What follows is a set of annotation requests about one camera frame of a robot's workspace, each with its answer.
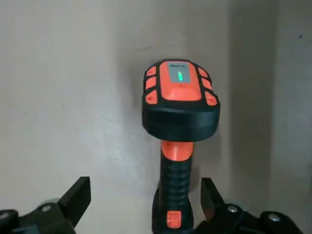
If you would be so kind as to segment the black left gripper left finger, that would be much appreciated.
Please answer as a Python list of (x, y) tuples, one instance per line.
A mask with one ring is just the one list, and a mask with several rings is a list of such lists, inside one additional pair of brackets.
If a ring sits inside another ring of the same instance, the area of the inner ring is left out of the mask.
[(46, 202), (28, 214), (18, 211), (0, 211), (2, 234), (74, 234), (91, 202), (91, 183), (88, 176), (81, 176), (57, 201)]

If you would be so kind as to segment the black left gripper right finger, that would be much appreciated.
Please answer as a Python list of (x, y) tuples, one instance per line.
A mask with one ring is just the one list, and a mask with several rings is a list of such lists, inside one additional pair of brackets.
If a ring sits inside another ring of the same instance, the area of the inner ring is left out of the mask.
[(205, 215), (196, 234), (301, 234), (300, 228), (287, 215), (263, 211), (252, 215), (238, 205), (226, 203), (211, 178), (203, 177), (200, 202)]

